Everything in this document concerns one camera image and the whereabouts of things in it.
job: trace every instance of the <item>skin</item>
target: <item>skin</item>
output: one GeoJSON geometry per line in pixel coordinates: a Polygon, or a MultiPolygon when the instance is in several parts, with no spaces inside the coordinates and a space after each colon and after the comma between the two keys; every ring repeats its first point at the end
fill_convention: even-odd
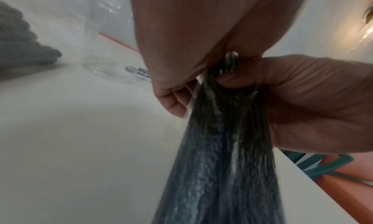
{"type": "Polygon", "coordinates": [[[263,86],[276,147],[302,152],[373,151],[369,64],[308,56],[261,58],[290,28],[304,0],[132,0],[139,50],[154,94],[183,117],[195,78],[238,52],[228,88],[263,86]]]}

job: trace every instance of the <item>fingernail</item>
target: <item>fingernail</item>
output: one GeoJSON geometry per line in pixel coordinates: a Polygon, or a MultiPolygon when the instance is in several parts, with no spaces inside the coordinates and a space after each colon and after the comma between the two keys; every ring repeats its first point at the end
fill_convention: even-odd
{"type": "Polygon", "coordinates": [[[215,80],[217,83],[222,84],[224,82],[232,80],[235,76],[235,73],[225,73],[223,75],[218,76],[215,80]]]}

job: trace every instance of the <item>finger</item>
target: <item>finger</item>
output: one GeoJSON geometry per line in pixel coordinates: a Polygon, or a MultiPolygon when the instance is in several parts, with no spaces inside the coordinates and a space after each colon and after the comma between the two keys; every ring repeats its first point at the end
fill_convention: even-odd
{"type": "Polygon", "coordinates": [[[187,87],[184,87],[183,89],[180,89],[178,91],[174,92],[174,95],[179,103],[181,103],[184,107],[188,106],[188,103],[192,97],[192,93],[187,89],[187,87]]]}
{"type": "Polygon", "coordinates": [[[172,115],[183,118],[187,108],[181,104],[171,90],[154,88],[154,95],[172,115]]]}
{"type": "Polygon", "coordinates": [[[189,90],[189,92],[192,95],[194,95],[194,91],[195,91],[195,88],[196,88],[197,85],[198,85],[198,81],[196,79],[196,80],[192,80],[191,82],[189,82],[188,84],[186,84],[186,87],[189,90]]]}
{"type": "Polygon", "coordinates": [[[310,64],[313,59],[303,55],[247,59],[239,65],[235,72],[223,74],[216,78],[216,81],[222,86],[232,89],[244,88],[253,84],[276,86],[291,80],[303,62],[310,64]]]}

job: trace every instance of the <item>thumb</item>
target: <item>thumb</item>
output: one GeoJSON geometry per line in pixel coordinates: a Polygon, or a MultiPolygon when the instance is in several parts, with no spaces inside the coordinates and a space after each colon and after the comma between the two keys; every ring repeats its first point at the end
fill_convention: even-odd
{"type": "Polygon", "coordinates": [[[299,73],[300,65],[308,59],[313,59],[313,57],[287,55],[282,57],[246,59],[239,65],[235,72],[223,74],[217,77],[216,81],[222,86],[231,89],[262,84],[275,86],[295,77],[299,73]]]}

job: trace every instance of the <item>white countertop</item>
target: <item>white countertop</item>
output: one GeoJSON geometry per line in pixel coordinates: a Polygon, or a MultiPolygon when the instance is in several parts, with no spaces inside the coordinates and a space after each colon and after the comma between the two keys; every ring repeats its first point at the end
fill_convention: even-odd
{"type": "MultiPolygon", "coordinates": [[[[33,30],[53,46],[58,38],[36,19],[33,30]]],[[[185,123],[148,82],[100,79],[70,45],[58,48],[62,67],[0,80],[0,223],[150,223],[185,123]]],[[[104,37],[102,48],[140,61],[104,37]]],[[[288,224],[356,223],[279,150],[275,158],[288,224]]]]}

